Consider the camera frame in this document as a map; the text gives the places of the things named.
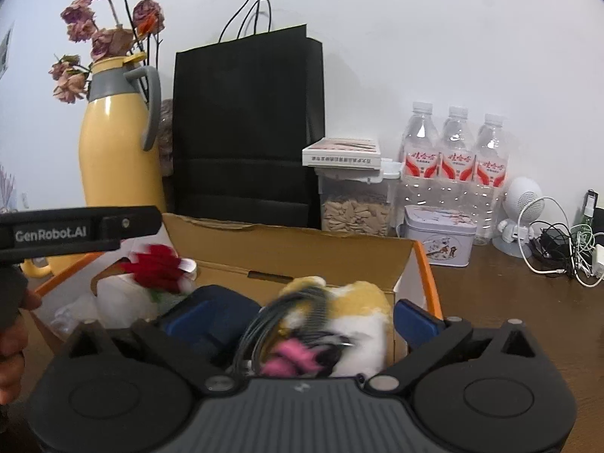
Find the cardboard box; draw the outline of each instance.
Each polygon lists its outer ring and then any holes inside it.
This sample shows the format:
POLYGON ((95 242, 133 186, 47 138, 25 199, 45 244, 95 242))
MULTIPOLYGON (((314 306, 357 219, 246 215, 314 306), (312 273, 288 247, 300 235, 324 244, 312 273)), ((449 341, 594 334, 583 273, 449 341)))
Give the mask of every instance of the cardboard box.
MULTIPOLYGON (((409 298, 442 317, 430 265, 421 243, 413 240, 194 220, 174 214, 164 215, 164 226, 178 254, 197 261, 197 286, 220 284, 264 305, 298 277, 319 275, 329 286, 369 281, 384 291, 392 305, 409 298)), ((80 265, 64 271, 68 274, 57 275, 37 289, 44 297, 42 308, 36 311, 37 323, 52 349, 60 346, 60 340, 47 324, 57 305, 91 290, 99 272, 111 273, 124 252, 149 243, 150 238, 124 242, 121 251, 79 261, 80 265)), ((406 353, 404 341, 393 334, 388 362, 406 353)))

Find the yellow thermos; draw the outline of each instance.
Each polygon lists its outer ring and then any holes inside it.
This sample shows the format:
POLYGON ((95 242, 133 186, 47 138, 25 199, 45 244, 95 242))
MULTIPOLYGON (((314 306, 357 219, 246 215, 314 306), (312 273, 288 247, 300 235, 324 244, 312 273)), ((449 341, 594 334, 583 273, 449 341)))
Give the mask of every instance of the yellow thermos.
POLYGON ((155 68, 134 68, 145 53, 92 67, 80 133, 80 171, 87 206, 150 206, 165 212, 156 136, 161 89, 155 68), (138 80, 149 84, 149 108, 138 80))

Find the gray cable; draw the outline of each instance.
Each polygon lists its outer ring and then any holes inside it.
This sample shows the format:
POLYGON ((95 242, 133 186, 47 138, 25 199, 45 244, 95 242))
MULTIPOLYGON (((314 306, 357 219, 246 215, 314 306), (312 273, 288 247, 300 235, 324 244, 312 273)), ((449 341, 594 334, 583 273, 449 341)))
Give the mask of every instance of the gray cable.
POLYGON ((243 372, 243 362, 246 353, 252 349, 252 372, 260 374, 260 356, 268 338, 279 325, 279 322, 295 308, 300 302, 310 302, 310 313, 304 324, 297 329, 297 338, 304 345, 311 345, 322 336, 323 328, 327 322, 327 291, 315 286, 309 286, 294 293, 277 298, 262 308, 256 318, 246 329, 233 359, 235 372, 243 372))

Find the picture frame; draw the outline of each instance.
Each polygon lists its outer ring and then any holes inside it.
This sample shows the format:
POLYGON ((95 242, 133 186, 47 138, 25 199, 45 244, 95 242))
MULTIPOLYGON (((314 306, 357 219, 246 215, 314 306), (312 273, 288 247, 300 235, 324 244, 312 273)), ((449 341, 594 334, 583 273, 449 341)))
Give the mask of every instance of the picture frame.
POLYGON ((12 32, 13 28, 11 27, 5 34, 2 41, 0 41, 0 80, 2 79, 2 75, 4 75, 8 69, 8 46, 10 45, 10 35, 12 32))

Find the white wall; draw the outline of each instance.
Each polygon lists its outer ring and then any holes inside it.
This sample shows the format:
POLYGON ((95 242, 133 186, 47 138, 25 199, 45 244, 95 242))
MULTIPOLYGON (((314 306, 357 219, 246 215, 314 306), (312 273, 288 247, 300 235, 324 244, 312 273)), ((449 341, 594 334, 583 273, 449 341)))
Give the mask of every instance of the white wall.
MULTIPOLYGON (((70 1, 6 0, 0 9, 0 35, 15 25, 0 80, 0 162, 32 208, 83 203, 77 139, 85 105, 55 101, 46 74, 53 53, 89 51, 65 36, 59 13, 70 1)), ((174 53, 215 42, 244 0, 157 1, 167 25, 160 73, 171 96, 174 53)), ((499 113, 518 138, 512 173, 535 178, 569 216, 588 188, 604 199, 602 0, 271 2, 277 27, 307 23, 324 44, 328 134, 376 137, 393 156, 414 100, 434 102, 437 119, 449 104, 465 105, 475 127, 485 112, 499 113)), ((95 6, 109 26, 105 7, 95 6)), ((558 219, 553 208, 549 215, 558 219)))

